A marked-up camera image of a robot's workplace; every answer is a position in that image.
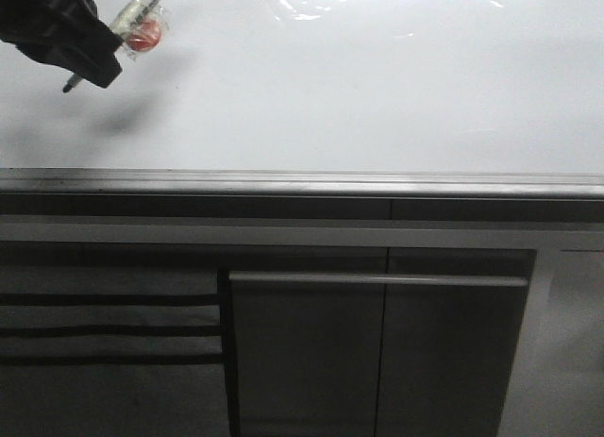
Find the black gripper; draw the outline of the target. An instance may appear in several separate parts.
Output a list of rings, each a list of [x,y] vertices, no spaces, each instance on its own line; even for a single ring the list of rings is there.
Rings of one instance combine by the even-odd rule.
[[[99,20],[93,0],[1,0],[1,41],[100,88],[122,73],[115,57],[122,40]]]

